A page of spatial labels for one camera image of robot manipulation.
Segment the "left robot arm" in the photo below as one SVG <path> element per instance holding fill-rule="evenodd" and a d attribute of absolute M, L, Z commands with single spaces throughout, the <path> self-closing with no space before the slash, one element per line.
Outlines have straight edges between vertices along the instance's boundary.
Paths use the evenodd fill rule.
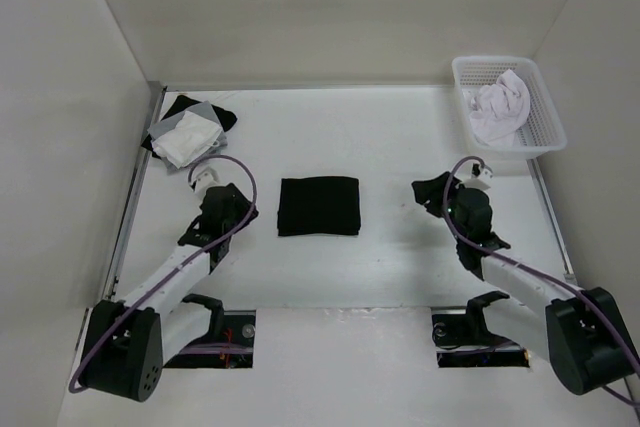
<path fill-rule="evenodd" d="M 257 215 L 254 202 L 234 184 L 207 188 L 199 215 L 164 264 L 127 296 L 93 308 L 70 391 L 92 389 L 143 402 L 175 357 L 244 351 L 225 331 L 222 302 L 194 289 Z"/>

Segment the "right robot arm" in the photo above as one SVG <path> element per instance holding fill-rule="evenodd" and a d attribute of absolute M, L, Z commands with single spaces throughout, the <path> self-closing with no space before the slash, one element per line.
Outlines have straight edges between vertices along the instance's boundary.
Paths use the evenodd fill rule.
<path fill-rule="evenodd" d="M 488 195 L 451 173 L 415 180 L 411 188 L 415 202 L 452 231 L 464 269 L 493 288 L 468 300 L 464 313 L 435 318 L 437 346 L 513 342 L 546 360 L 575 395 L 638 373 L 639 355 L 608 291 L 581 290 L 509 258 L 509 244 L 492 229 Z"/>

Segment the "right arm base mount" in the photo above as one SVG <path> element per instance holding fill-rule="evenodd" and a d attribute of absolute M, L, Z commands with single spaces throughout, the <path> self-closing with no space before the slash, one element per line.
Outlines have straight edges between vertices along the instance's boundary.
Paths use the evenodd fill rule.
<path fill-rule="evenodd" d="M 506 337 L 491 333 L 484 310 L 509 296 L 489 292 L 469 300 L 464 310 L 432 311 L 432 341 L 440 368 L 528 368 L 527 351 Z"/>

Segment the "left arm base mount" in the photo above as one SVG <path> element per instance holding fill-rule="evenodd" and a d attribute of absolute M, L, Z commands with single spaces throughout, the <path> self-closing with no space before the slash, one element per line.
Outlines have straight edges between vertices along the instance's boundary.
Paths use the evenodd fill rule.
<path fill-rule="evenodd" d="M 164 365 L 168 369 L 249 369 L 253 367 L 256 311 L 227 311 L 221 300 L 189 294 L 182 306 L 207 312 L 206 333 L 195 336 Z"/>

